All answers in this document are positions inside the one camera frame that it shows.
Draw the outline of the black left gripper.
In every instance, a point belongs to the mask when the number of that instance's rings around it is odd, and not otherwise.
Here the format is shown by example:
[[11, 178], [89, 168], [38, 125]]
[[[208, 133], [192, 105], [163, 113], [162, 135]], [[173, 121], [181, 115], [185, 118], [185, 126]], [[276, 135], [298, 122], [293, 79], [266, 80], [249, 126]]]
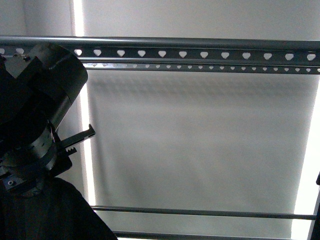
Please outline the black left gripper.
[[0, 158], [0, 185], [6, 195], [25, 198], [39, 194], [45, 180], [54, 178], [72, 167], [70, 155], [77, 152], [73, 147], [92, 138], [96, 131], [91, 124], [88, 129], [60, 140], [52, 128], [31, 144], [6, 152]]

